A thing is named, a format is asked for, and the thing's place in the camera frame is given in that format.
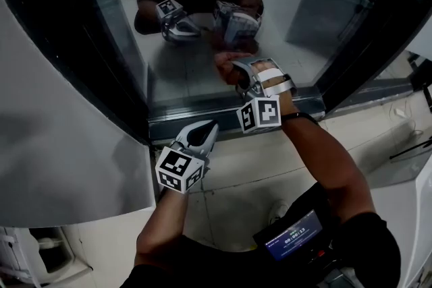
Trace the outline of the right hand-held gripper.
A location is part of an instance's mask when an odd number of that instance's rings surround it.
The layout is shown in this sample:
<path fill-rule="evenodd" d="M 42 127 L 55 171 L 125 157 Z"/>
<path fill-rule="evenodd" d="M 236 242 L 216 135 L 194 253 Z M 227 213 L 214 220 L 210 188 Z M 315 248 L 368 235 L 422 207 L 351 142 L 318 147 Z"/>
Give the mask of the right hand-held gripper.
<path fill-rule="evenodd" d="M 271 62 L 275 68 L 254 72 L 255 63 Z M 260 57 L 242 57 L 232 60 L 234 70 L 238 72 L 236 92 L 244 105 L 236 114 L 245 134 L 273 130 L 281 125 L 279 95 L 282 92 L 295 92 L 296 86 L 291 77 L 280 70 L 272 59 Z M 283 76 L 285 81 L 270 88 L 263 88 L 261 82 Z"/>

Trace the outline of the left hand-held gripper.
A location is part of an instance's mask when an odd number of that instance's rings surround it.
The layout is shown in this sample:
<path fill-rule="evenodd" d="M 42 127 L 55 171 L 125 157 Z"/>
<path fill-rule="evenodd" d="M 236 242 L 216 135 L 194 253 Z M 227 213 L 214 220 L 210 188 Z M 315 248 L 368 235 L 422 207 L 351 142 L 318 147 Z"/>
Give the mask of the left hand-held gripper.
<path fill-rule="evenodd" d="M 197 121 L 184 127 L 176 141 L 163 148 L 157 160 L 158 183 L 179 193 L 187 193 L 209 170 L 209 154 L 218 133 L 216 120 Z"/>

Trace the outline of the clear glass window pane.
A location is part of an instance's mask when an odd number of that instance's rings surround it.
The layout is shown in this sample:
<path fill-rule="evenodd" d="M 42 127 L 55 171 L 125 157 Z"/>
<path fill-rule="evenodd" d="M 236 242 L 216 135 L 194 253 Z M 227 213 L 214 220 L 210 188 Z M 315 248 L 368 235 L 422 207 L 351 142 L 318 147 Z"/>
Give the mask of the clear glass window pane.
<path fill-rule="evenodd" d="M 152 117 L 238 105 L 219 75 L 222 51 L 271 58 L 322 109 L 318 81 L 375 0 L 95 0 Z"/>

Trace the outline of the person's left forearm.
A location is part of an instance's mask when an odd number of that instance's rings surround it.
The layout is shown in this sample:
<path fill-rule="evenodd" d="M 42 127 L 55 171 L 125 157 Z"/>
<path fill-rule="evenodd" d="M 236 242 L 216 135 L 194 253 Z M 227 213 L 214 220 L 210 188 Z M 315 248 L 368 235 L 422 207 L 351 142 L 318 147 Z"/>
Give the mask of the person's left forearm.
<path fill-rule="evenodd" d="M 188 195 L 166 190 L 136 240 L 134 265 L 164 267 L 184 230 Z"/>

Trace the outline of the person's right forearm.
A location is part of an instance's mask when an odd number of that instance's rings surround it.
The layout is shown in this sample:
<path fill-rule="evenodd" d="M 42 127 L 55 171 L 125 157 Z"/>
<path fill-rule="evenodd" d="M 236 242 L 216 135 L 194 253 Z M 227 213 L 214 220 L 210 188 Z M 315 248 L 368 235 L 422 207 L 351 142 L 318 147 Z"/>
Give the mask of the person's right forearm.
<path fill-rule="evenodd" d="M 281 128 L 310 174 L 325 189 L 341 222 L 375 212 L 367 181 L 348 151 L 319 125 L 304 117 L 285 120 Z"/>

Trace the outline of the person's right hand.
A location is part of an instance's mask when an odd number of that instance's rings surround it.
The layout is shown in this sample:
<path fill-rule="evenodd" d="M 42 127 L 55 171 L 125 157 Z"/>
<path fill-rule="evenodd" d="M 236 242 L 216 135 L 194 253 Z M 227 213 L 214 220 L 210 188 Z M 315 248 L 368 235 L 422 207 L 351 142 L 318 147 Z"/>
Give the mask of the person's right hand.
<path fill-rule="evenodd" d="M 262 71 L 266 71 L 266 70 L 271 69 L 271 68 L 275 68 L 275 66 L 274 66 L 274 64 L 272 64 L 269 61 L 257 61 L 256 63 L 254 63 L 252 65 L 252 70 L 256 74 L 258 74 Z M 285 78 L 283 76 L 278 76 L 278 77 L 271 78 L 269 80 L 265 80 L 265 81 L 261 82 L 261 84 L 263 85 L 263 88 L 270 88 L 274 85 L 281 84 L 284 81 L 285 81 Z"/>

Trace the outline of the black wristband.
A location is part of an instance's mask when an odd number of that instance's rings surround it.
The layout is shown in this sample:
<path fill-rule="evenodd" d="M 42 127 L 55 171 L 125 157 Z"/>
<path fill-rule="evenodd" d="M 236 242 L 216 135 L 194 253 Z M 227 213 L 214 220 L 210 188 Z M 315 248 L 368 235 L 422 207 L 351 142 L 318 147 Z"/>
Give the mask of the black wristband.
<path fill-rule="evenodd" d="M 311 117 L 308 113 L 295 112 L 295 113 L 290 113 L 281 116 L 281 122 L 285 122 L 293 119 L 307 119 L 312 123 L 314 123 L 315 125 L 319 125 L 318 121 L 315 120 L 313 117 Z"/>

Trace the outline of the person's white shoe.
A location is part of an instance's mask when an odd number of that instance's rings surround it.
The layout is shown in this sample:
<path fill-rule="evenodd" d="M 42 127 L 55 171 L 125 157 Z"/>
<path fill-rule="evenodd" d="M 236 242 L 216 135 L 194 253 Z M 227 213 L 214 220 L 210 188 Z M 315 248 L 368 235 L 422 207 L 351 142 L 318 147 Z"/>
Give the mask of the person's white shoe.
<path fill-rule="evenodd" d="M 276 201 L 271 207 L 271 210 L 269 212 L 268 225 L 272 225 L 276 221 L 283 218 L 287 213 L 287 211 L 289 210 L 289 208 L 290 205 L 286 201 L 284 200 Z"/>

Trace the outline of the person's black shirt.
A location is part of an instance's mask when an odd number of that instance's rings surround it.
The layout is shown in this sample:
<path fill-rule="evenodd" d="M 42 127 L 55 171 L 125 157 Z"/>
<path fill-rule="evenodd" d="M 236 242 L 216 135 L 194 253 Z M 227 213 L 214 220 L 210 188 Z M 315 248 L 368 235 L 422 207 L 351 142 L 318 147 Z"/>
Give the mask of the person's black shirt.
<path fill-rule="evenodd" d="M 331 244 L 364 288 L 398 287 L 400 249 L 377 214 L 359 214 L 338 226 Z M 120 288 L 315 288 L 315 273 L 297 262 L 268 261 L 257 250 L 223 252 L 181 236 L 164 259 L 135 266 Z"/>

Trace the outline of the person's black trousers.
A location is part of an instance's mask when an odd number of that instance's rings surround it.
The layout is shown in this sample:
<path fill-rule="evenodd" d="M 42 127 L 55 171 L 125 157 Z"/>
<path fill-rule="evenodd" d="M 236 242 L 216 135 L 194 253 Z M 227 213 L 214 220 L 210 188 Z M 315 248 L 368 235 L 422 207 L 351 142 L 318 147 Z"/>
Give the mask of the person's black trousers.
<path fill-rule="evenodd" d="M 329 196 L 324 187 L 318 182 L 292 203 L 287 216 L 293 221 L 298 221 L 312 210 L 315 211 L 319 220 L 324 223 L 330 223 L 335 219 L 334 212 L 331 210 Z"/>

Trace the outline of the chest-mounted timer display device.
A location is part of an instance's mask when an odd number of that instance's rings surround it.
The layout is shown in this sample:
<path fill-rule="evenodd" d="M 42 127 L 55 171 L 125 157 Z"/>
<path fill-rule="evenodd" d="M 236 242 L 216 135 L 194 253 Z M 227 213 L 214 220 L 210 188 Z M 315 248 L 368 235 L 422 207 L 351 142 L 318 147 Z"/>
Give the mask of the chest-mounted timer display device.
<path fill-rule="evenodd" d="M 308 263 L 331 243 L 331 225 L 312 209 L 304 214 L 287 213 L 282 219 L 253 235 L 258 249 L 281 262 Z"/>

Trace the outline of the partly frosted glass pane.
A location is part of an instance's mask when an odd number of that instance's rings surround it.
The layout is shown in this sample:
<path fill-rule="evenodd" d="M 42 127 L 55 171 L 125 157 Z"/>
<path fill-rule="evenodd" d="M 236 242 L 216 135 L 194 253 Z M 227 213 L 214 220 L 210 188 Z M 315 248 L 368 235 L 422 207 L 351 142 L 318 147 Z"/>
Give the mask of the partly frosted glass pane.
<path fill-rule="evenodd" d="M 372 82 L 391 83 L 404 80 L 414 89 L 432 83 L 432 60 L 419 54 L 402 51 Z"/>

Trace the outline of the white plastic rack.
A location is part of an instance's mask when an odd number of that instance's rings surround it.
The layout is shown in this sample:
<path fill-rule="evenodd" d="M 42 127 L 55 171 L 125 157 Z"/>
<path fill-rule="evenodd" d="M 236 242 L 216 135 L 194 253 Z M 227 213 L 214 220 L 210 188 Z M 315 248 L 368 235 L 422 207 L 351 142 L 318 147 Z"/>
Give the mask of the white plastic rack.
<path fill-rule="evenodd" d="M 93 271 L 75 255 L 61 227 L 29 228 L 29 233 L 32 278 L 41 287 L 60 288 Z"/>

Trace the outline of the black bent rod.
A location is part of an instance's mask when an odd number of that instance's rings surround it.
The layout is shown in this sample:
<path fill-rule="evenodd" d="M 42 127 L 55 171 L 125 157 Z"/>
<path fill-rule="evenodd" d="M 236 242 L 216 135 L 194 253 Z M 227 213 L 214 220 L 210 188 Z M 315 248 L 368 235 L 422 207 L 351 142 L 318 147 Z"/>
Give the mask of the black bent rod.
<path fill-rule="evenodd" d="M 432 136 L 428 140 L 426 140 L 424 142 L 421 142 L 420 144 L 416 144 L 414 146 L 411 146 L 410 148 L 407 148 L 406 150 L 403 150 L 402 152 L 399 152 L 397 154 L 389 156 L 389 160 L 392 160 L 392 159 L 394 159 L 396 157 L 399 157 L 399 156 L 401 156 L 403 154 L 406 154 L 406 153 L 408 153 L 410 151 L 413 151 L 414 149 L 417 149 L 417 148 L 420 148 L 420 147 L 421 148 L 427 148 L 430 145 L 432 145 Z"/>

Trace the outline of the white side table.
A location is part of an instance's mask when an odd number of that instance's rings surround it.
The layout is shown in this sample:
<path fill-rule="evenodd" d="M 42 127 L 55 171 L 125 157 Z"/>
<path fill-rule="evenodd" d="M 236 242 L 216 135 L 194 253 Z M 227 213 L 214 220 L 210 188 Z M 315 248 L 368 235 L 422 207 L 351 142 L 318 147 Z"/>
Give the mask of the white side table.
<path fill-rule="evenodd" d="M 0 227 L 0 268 L 21 283 L 33 284 L 13 228 Z"/>

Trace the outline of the large white cabinet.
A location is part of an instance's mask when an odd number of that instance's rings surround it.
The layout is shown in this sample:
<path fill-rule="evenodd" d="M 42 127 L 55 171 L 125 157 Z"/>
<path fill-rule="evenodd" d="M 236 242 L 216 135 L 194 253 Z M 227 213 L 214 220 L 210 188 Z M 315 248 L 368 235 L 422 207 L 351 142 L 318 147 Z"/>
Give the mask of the large white cabinet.
<path fill-rule="evenodd" d="M 388 162 L 367 179 L 376 211 L 400 249 L 398 288 L 407 288 L 432 254 L 432 157 Z"/>

